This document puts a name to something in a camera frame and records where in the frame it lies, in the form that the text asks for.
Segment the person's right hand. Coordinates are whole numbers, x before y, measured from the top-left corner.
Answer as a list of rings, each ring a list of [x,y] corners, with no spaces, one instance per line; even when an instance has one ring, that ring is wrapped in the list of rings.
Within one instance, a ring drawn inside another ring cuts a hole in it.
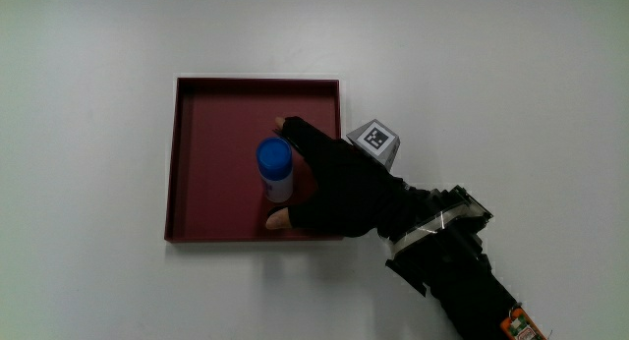
[[[401,179],[300,117],[275,122],[277,133],[311,168],[317,190],[303,203],[271,210],[267,229],[315,229],[351,238],[375,229],[387,238],[415,221],[413,199]]]

